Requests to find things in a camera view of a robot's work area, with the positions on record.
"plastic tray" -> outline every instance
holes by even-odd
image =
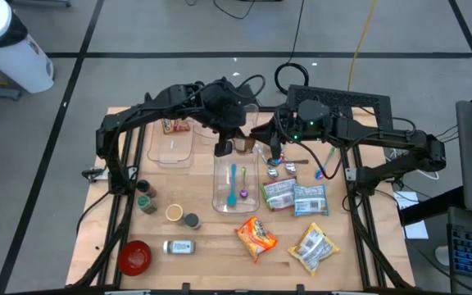
[[[186,119],[189,131],[165,134],[160,120],[154,122],[151,147],[147,152],[149,160],[161,168],[189,168],[193,164],[195,121]]]
[[[230,193],[231,166],[236,164],[234,193],[238,200],[236,206],[227,206],[227,197]],[[243,188],[242,168],[245,167],[246,198],[241,198]],[[256,153],[241,155],[236,152],[214,159],[214,193],[212,207],[220,213],[251,213],[260,207],[260,185],[258,182],[258,158]]]
[[[249,134],[256,126],[258,120],[258,106],[249,104],[245,106],[247,112],[246,124],[241,127],[244,134]],[[212,134],[209,129],[200,129],[201,136],[198,136],[202,143],[217,143],[217,135]],[[236,206],[227,206],[227,197],[230,193],[231,166],[236,164],[235,189],[237,203]],[[245,167],[245,189],[248,192],[246,198],[241,198],[240,190],[243,188],[242,168]],[[224,157],[214,158],[214,192],[212,197],[212,207],[221,213],[244,214],[251,213],[260,207],[260,185],[258,180],[258,155],[256,153],[240,154],[233,147],[233,152]]]

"trash can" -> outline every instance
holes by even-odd
[[[4,0],[0,0],[0,71],[30,93],[54,85],[54,65]]]

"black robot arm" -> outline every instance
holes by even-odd
[[[215,146],[215,156],[232,152],[232,138],[244,138],[240,126],[245,125],[246,114],[235,88],[225,78],[204,85],[177,84],[161,91],[154,99],[148,98],[117,114],[106,115],[96,131],[96,153],[104,159],[109,169],[109,190],[123,194],[134,189],[129,170],[120,163],[119,134],[160,119],[185,119],[200,122],[220,134]]]
[[[268,123],[251,130],[250,137],[269,145],[274,159],[279,158],[281,143],[310,140],[329,142],[336,148],[347,150],[357,144],[366,144],[409,151],[374,168],[357,167],[346,170],[347,181],[355,182],[356,190],[366,195],[374,194],[374,189],[382,180],[399,178],[417,169],[439,171],[446,166],[443,143],[433,135],[415,129],[384,130],[364,126],[313,100],[302,102],[295,110],[286,106],[278,107]]]

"gray floor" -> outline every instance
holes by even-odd
[[[16,0],[16,14],[46,52],[78,52],[97,0],[74,6]],[[233,13],[247,3],[219,0]],[[472,1],[457,1],[472,32]],[[248,18],[234,20],[210,0],[189,7],[181,0],[105,0],[90,52],[288,52],[293,45],[301,0],[256,3]],[[360,0],[306,0],[297,43],[299,52],[354,52],[369,11]],[[379,0],[362,52],[470,52],[448,1]],[[285,58],[159,58],[84,60],[39,199],[8,285],[8,292],[61,288],[75,242],[75,224],[88,184],[80,171],[93,164],[94,131],[108,107],[129,106],[145,92],[170,84],[227,76],[238,83],[263,74],[260,100],[277,105],[285,98],[273,73]],[[347,88],[348,58],[294,59],[310,72],[311,85]],[[0,270],[50,134],[75,59],[54,58],[53,88],[26,94],[19,102],[0,99]],[[301,83],[295,71],[284,84]],[[470,59],[359,59],[352,90],[391,97],[393,114],[437,134],[455,124],[455,102],[472,99]],[[448,166],[433,182],[406,176],[411,187],[436,195],[461,184],[457,141],[447,144]],[[445,216],[427,220],[430,239],[415,241],[433,255],[446,242]],[[418,286],[448,291],[448,280],[412,248]]]

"red bowl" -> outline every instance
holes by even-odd
[[[119,267],[123,274],[135,276],[142,274],[151,263],[151,248],[142,241],[127,243],[119,256]]]

